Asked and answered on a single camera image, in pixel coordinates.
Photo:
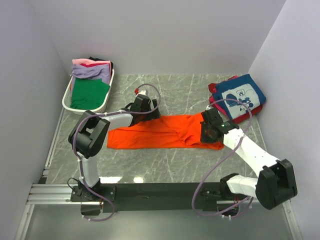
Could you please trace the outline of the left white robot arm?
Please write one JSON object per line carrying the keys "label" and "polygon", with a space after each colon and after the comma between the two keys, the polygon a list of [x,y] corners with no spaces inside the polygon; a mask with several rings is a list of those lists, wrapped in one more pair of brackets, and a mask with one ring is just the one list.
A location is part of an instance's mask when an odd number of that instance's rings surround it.
{"label": "left white robot arm", "polygon": [[106,197],[98,174],[96,155],[101,151],[108,132],[155,120],[160,116],[159,102],[150,99],[144,91],[135,96],[134,102],[118,111],[94,113],[87,110],[82,114],[69,134],[68,142],[78,161],[78,188],[88,201]]}

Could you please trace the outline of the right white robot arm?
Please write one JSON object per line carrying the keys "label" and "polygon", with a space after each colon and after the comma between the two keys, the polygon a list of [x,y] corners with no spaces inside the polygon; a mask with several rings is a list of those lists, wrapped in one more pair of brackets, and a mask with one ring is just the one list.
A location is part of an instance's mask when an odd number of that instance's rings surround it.
{"label": "right white robot arm", "polygon": [[215,108],[201,113],[200,140],[202,143],[222,143],[244,160],[254,171],[256,178],[232,173],[220,180],[219,193],[230,200],[236,194],[256,198],[271,210],[298,194],[292,163],[279,160],[251,140],[233,121],[223,121]]}

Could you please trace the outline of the orange t shirt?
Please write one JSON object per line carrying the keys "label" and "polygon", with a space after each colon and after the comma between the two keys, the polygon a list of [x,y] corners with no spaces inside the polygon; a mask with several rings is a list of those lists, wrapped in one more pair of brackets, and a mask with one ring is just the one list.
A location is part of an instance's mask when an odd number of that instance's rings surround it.
{"label": "orange t shirt", "polygon": [[221,150],[222,143],[201,142],[200,113],[163,115],[134,126],[110,130],[106,147],[116,150],[136,149],[212,149]]}

